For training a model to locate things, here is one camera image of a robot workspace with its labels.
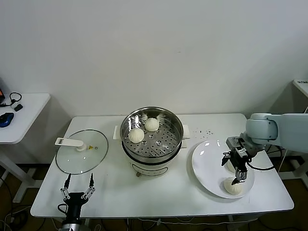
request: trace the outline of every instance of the white wall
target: white wall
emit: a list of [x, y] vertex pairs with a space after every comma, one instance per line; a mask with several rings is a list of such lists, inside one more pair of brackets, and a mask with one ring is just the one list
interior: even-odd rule
[[147, 105], [265, 112], [281, 97], [291, 105], [287, 84], [307, 73], [307, 9], [306, 0], [0, 0], [0, 77], [10, 90], [52, 95], [44, 142], [73, 116]]

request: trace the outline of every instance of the steamed bun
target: steamed bun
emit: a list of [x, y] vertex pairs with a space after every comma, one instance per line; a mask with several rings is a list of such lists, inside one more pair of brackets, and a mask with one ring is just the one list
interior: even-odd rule
[[235, 173], [235, 168], [233, 167], [232, 163], [230, 160], [227, 162], [227, 168], [232, 172]]
[[242, 192], [242, 184], [238, 183], [238, 184], [232, 184], [232, 181], [234, 179], [232, 177], [226, 178], [223, 182], [223, 185], [225, 186], [225, 189], [227, 190], [228, 193], [232, 194], [232, 195], [238, 195]]
[[159, 122], [155, 118], [148, 118], [144, 124], [147, 131], [156, 131], [159, 128]]
[[128, 134], [128, 138], [131, 142], [133, 143], [139, 143], [143, 140], [144, 138], [144, 133], [143, 130], [140, 128], [134, 128], [130, 131]]

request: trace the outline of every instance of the floor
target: floor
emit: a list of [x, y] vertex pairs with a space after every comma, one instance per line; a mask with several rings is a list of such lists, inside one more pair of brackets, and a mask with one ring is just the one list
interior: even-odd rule
[[[280, 164], [279, 160], [273, 160], [273, 164], [278, 166]], [[47, 173], [48, 167], [39, 167], [34, 175], [34, 179], [42, 180]], [[292, 170], [292, 167], [286, 161], [283, 164], [282, 171]], [[0, 175], [2, 175], [4, 169], [0, 167]], [[21, 182], [16, 179], [13, 175], [9, 174], [5, 180], [12, 192], [14, 197], [18, 190]], [[250, 223], [250, 225], [242, 226], [239, 231], [270, 231], [270, 230], [280, 230], [282, 231], [295, 231], [302, 230], [308, 231], [308, 192], [305, 186], [302, 184], [301, 180], [285, 180], [283, 181], [289, 194], [291, 195], [295, 207], [291, 211], [279, 212], [279, 213], [269, 213], [261, 217], [260, 220], [256, 220]], [[20, 204], [14, 204], [13, 207], [17, 208], [17, 211], [22, 208], [26, 208], [26, 205], [31, 205], [34, 202], [38, 189], [28, 189], [22, 202]], [[6, 186], [3, 184], [0, 187], [0, 220], [4, 220], [5, 216], [11, 210], [11, 200], [9, 192]], [[30, 208], [26, 209], [26, 214], [28, 214], [28, 219], [26, 224], [21, 229], [21, 231], [54, 231], [54, 227], [51, 219], [35, 218], [29, 213]], [[219, 217], [198, 217], [194, 218], [190, 223], [219, 223], [228, 221], [226, 216]], [[162, 222], [181, 222], [176, 218], [163, 218]], [[95, 229], [96, 225], [102, 225], [101, 231], [126, 231], [127, 230], [127, 219], [92, 219], [90, 222], [91, 230]], [[226, 224], [221, 225], [192, 225], [192, 224], [161, 224], [159, 226], [153, 225], [153, 222], [141, 221], [138, 219], [129, 219], [129, 230], [130, 231], [148, 231], [150, 227], [151, 231], [178, 231], [178, 230], [190, 230], [190, 231], [227, 231]], [[60, 222], [55, 221], [56, 227], [61, 227]], [[3, 224], [0, 223], [0, 231], [3, 230]], [[100, 231], [100, 226], [97, 226], [95, 231]]]

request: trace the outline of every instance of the small white table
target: small white table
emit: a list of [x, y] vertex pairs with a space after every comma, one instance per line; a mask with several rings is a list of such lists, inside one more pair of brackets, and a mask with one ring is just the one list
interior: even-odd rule
[[[9, 95], [5, 94], [5, 97], [6, 99], [3, 103], [10, 104], [11, 101]], [[23, 108], [20, 111], [15, 112], [10, 106], [0, 107], [0, 115], [6, 112], [14, 113], [14, 118], [11, 124], [5, 128], [0, 128], [0, 144], [16, 144], [20, 142], [49, 99], [50, 95], [47, 93], [26, 93], [22, 94], [20, 103]], [[27, 188], [39, 188], [42, 181], [32, 179], [35, 172], [34, 168], [31, 168], [27, 173], [25, 173], [10, 160], [9, 156], [10, 155], [6, 154], [3, 150], [0, 151], [0, 165], [6, 169], [2, 178], [5, 179], [10, 172], [22, 181], [22, 184], [13, 199], [14, 203], [19, 203], [21, 202]]]
[[[255, 185], [250, 193], [240, 199], [224, 199], [207, 191], [196, 179], [191, 168], [195, 147], [202, 141], [225, 141], [245, 130], [246, 118], [242, 114], [179, 115], [188, 125], [191, 138], [188, 148], [181, 149], [168, 172], [160, 177], [136, 177], [128, 164], [121, 143], [113, 140], [114, 128], [124, 116], [80, 116], [71, 121], [65, 137], [82, 129], [96, 129], [105, 134], [109, 150], [105, 159], [92, 171], [72, 175], [69, 192], [84, 192], [94, 175], [95, 193], [83, 205], [83, 218], [142, 218], [182, 217], [208, 215], [259, 214], [290, 210], [293, 201], [276, 170], [256, 171]], [[263, 151], [253, 159], [256, 167], [272, 166]], [[31, 208], [35, 217], [62, 218], [57, 210], [63, 203], [60, 188], [67, 174], [60, 171], [55, 158]]]

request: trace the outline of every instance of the blue computer mouse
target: blue computer mouse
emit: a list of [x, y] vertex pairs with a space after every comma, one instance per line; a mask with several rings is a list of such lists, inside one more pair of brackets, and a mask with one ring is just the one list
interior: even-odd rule
[[0, 128], [5, 128], [10, 125], [11, 121], [14, 118], [14, 113], [7, 112], [3, 115], [0, 115]]

